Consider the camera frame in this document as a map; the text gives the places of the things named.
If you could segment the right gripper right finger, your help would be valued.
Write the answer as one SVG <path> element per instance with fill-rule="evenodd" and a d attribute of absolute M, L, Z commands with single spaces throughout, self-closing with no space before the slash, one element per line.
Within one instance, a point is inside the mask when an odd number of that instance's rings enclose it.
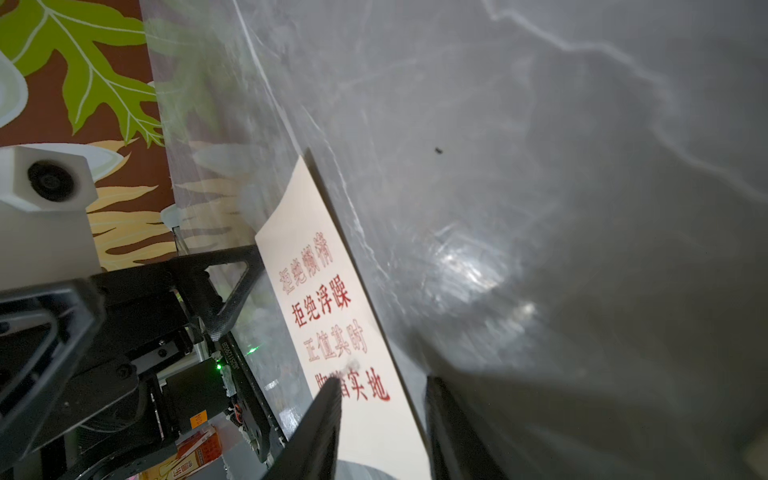
<path fill-rule="evenodd" d="M 425 411 L 433 479 L 507 479 L 439 377 L 427 378 Z"/>

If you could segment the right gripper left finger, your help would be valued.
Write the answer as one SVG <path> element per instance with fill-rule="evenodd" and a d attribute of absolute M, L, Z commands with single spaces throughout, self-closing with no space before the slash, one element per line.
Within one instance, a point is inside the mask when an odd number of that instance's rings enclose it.
<path fill-rule="evenodd" d="M 330 377 L 314 398 L 287 446 L 262 479 L 334 479 L 341 417 L 341 381 Z"/>

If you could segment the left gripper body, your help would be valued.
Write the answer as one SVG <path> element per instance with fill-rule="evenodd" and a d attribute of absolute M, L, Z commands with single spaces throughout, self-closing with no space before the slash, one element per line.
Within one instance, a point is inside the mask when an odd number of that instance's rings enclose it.
<path fill-rule="evenodd" d="M 228 302 L 207 263 L 157 263 L 91 277 L 106 318 L 35 440 L 44 447 L 72 431 L 81 451 L 128 435 L 156 443 L 223 412 L 228 400 L 205 360 L 161 381 L 159 374 L 228 331 Z"/>

